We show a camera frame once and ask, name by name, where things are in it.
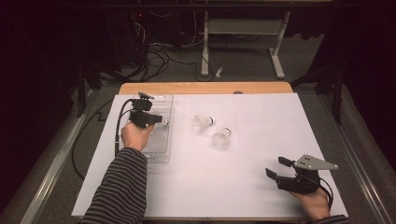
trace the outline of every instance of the hand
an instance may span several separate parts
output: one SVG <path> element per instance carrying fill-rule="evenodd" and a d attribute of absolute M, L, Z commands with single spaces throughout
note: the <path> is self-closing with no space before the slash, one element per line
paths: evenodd
<path fill-rule="evenodd" d="M 132 122 L 125 124 L 121 129 L 121 139 L 124 147 L 132 147 L 138 151 L 142 151 L 148 144 L 149 134 L 154 129 L 154 125 L 142 129 L 135 126 Z"/>
<path fill-rule="evenodd" d="M 316 192 L 310 194 L 294 192 L 290 192 L 290 194 L 300 201 L 301 206 L 312 221 L 318 221 L 330 216 L 327 194 L 323 189 L 317 189 Z"/>

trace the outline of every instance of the gray floor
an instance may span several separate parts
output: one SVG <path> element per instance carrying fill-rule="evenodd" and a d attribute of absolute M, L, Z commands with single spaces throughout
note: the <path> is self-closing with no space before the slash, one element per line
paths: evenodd
<path fill-rule="evenodd" d="M 286 81 L 292 81 L 307 72 L 320 41 L 321 38 L 303 40 L 299 36 L 284 39 L 279 52 L 279 59 L 286 75 Z M 267 51 L 268 48 L 274 45 L 274 38 L 264 36 L 256 41 L 229 39 L 227 48 L 222 49 L 224 43 L 221 38 L 210 38 L 210 46 L 214 47 L 210 50 L 210 66 L 215 73 L 222 67 L 221 76 L 215 77 L 213 81 L 277 80 Z M 201 47 L 181 49 L 167 47 L 166 50 L 173 60 L 183 63 L 197 63 L 197 69 L 195 70 L 194 65 L 170 62 L 167 70 L 151 79 L 151 82 L 197 81 L 197 77 L 200 78 Z M 153 59 L 151 62 L 159 63 L 160 61 L 159 59 Z M 86 112 L 86 127 L 84 124 L 84 132 L 79 136 L 74 151 L 77 168 L 83 175 L 88 170 L 92 154 L 105 125 L 105 122 L 99 118 L 106 117 L 111 102 L 107 105 L 105 103 L 109 102 L 114 97 L 114 94 L 117 94 L 119 87 L 120 83 L 116 81 L 105 81 L 104 87 L 97 92 L 96 99 Z M 381 223 L 381 217 L 378 214 L 384 214 L 383 211 L 381 211 L 382 213 L 376 212 L 376 204 L 367 200 L 367 198 L 373 198 L 375 195 L 370 195 L 372 191 L 367 190 L 364 182 L 361 182 L 360 179 L 369 180 L 381 199 L 380 202 L 383 207 L 386 211 L 389 211 L 389 216 L 396 220 L 395 215 L 390 213 L 390 211 L 396 211 L 396 174 L 368 132 L 364 121 L 347 93 L 347 88 L 344 88 L 343 93 L 343 125 L 338 126 L 334 124 L 328 110 L 327 102 L 328 99 L 331 99 L 331 96 L 316 95 L 314 87 L 315 83 L 303 84 L 295 88 L 294 91 L 299 93 L 305 113 L 325 159 L 337 161 L 337 164 L 343 167 L 342 172 L 332 172 L 332 175 L 340 192 L 342 192 L 341 196 L 349 213 L 351 223 Z M 21 222 L 60 146 L 64 144 L 64 141 L 69 136 L 73 128 L 72 124 L 76 121 L 76 114 L 77 108 L 75 107 L 62 129 L 37 161 L 32 172 L 26 177 L 24 184 L 20 187 L 14 199 L 3 212 L 0 217 L 0 223 Z M 359 159 L 358 164 L 354 164 L 354 161 L 350 159 L 349 148 L 354 150 L 352 157 L 355 156 Z M 56 185 L 48 197 L 46 205 L 43 207 L 40 216 L 37 216 L 36 222 L 77 223 L 79 219 L 71 217 L 70 214 L 81 185 L 82 180 L 74 171 L 69 156 Z M 157 223 L 175 223 L 175 221 Z M 248 224 L 254 222 L 221 223 Z"/>

